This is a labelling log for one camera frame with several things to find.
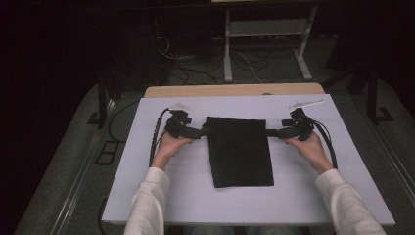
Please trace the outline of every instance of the white board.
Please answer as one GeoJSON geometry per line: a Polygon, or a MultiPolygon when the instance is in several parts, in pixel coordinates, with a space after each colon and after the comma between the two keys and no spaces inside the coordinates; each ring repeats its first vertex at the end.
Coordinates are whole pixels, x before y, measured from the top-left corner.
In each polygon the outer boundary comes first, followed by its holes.
{"type": "MultiPolygon", "coordinates": [[[[148,169],[157,118],[165,108],[178,102],[189,106],[188,113],[192,123],[188,126],[195,128],[201,128],[206,117],[211,116],[266,119],[267,129],[280,129],[281,120],[291,118],[292,110],[289,110],[289,106],[296,102],[321,99],[324,100],[322,104],[303,109],[309,117],[322,122],[329,129],[341,175],[357,188],[365,204],[381,224],[394,224],[391,213],[354,147],[330,95],[141,99],[103,220],[124,223],[128,219],[132,195],[148,169]]],[[[164,115],[161,129],[169,117],[169,113],[164,115]]],[[[293,146],[275,137],[269,137],[268,141],[275,184],[271,187],[215,189],[208,159],[208,139],[202,137],[201,140],[183,147],[170,161],[166,170],[170,178],[170,188],[165,222],[234,225],[330,223],[331,217],[314,184],[317,173],[293,146]]],[[[328,149],[325,150],[327,156],[330,156],[328,149]]]]}

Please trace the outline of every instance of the gray carpet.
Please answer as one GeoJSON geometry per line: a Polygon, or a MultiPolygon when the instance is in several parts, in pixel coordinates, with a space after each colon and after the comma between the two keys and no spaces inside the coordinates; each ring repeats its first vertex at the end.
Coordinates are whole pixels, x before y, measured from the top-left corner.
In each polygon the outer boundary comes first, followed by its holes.
{"type": "MultiPolygon", "coordinates": [[[[256,64],[253,64],[253,70],[257,77],[264,82],[302,82],[299,68],[291,52],[297,43],[296,40],[286,38],[272,40],[276,46],[272,46],[271,49],[269,45],[258,47],[255,48],[257,49],[255,53],[249,53],[253,49],[254,43],[249,47],[243,47],[235,42],[235,46],[232,48],[234,52],[232,54],[234,58],[233,83],[259,83],[249,65],[243,63],[245,59],[238,57],[239,54],[235,54],[235,52],[242,53],[250,61],[257,60],[256,64]]],[[[333,38],[319,38],[312,39],[308,43],[304,57],[313,74],[314,81],[323,82],[337,74],[336,71],[324,69],[335,42],[336,40],[333,38]]],[[[412,144],[415,142],[414,118],[399,104],[393,90],[384,82],[380,82],[379,105],[386,107],[395,121],[382,122],[379,126],[373,125],[365,115],[366,93],[349,95],[346,92],[347,82],[348,78],[334,84],[326,92],[333,96],[357,150],[396,220],[396,226],[385,229],[390,235],[413,234],[415,231],[414,206],[402,186],[402,181],[399,180],[392,167],[390,155],[392,151],[392,154],[397,156],[405,166],[408,174],[415,175],[415,163],[412,158],[412,153],[415,151],[412,144]]],[[[223,83],[220,53],[208,60],[197,61],[194,59],[175,63],[175,69],[171,70],[168,84],[184,83],[223,83]],[[186,73],[183,67],[197,71],[186,73]],[[209,75],[199,71],[208,71],[209,75]]],[[[99,165],[94,162],[100,156],[105,142],[113,140],[109,134],[110,124],[112,136],[118,140],[126,140],[138,104],[136,101],[140,97],[142,94],[128,93],[124,94],[120,100],[115,101],[114,110],[110,112],[106,128],[98,130],[96,125],[86,123],[90,115],[98,110],[96,88],[91,89],[73,117],[72,124],[16,234],[51,233],[67,195],[74,187],[73,182],[79,181],[79,171],[82,169],[82,164],[85,161],[88,162],[88,156],[92,157],[88,167],[84,168],[82,182],[77,188],[78,194],[73,197],[72,211],[61,230],[56,232],[55,229],[53,234],[101,234],[98,223],[99,212],[111,189],[124,147],[123,144],[119,144],[115,161],[112,164],[99,165]]],[[[102,229],[108,235],[122,234],[123,232],[122,225],[102,223],[102,229]]],[[[179,230],[170,229],[169,233],[175,234],[176,231],[179,230]]],[[[333,228],[331,226],[314,227],[311,228],[311,232],[315,235],[332,234],[333,228]]]]}

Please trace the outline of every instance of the hand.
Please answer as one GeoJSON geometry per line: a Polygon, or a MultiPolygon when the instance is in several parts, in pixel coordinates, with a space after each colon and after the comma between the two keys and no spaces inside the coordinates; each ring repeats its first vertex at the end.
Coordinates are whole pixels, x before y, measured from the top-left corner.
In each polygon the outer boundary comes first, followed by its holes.
{"type": "Polygon", "coordinates": [[[167,131],[162,135],[159,149],[157,150],[155,157],[153,158],[152,167],[157,167],[165,170],[170,158],[176,155],[180,148],[188,143],[192,143],[193,139],[176,139],[170,135],[167,131]]]}
{"type": "Polygon", "coordinates": [[[285,139],[285,142],[293,145],[299,149],[299,153],[310,162],[311,166],[319,173],[322,174],[333,166],[329,162],[324,153],[323,145],[321,144],[320,137],[313,131],[305,141],[299,141],[297,139],[285,139]]]}

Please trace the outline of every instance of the black bag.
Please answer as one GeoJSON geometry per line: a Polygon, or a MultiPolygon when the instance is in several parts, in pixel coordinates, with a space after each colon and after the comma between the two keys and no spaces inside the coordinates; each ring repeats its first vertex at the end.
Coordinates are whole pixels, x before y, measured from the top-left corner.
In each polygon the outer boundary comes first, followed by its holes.
{"type": "Polygon", "coordinates": [[[207,117],[204,127],[214,187],[274,185],[265,120],[207,117]]]}

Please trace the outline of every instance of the white sleeve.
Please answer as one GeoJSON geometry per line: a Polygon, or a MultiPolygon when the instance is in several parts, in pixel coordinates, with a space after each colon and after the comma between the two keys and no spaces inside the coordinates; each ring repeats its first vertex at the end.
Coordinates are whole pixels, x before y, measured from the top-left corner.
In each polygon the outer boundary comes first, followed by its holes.
{"type": "Polygon", "coordinates": [[[163,234],[168,176],[151,167],[132,198],[131,213],[124,234],[163,234]]]}
{"type": "Polygon", "coordinates": [[[323,194],[338,235],[386,234],[357,190],[346,183],[336,169],[324,172],[315,183],[323,194]]]}

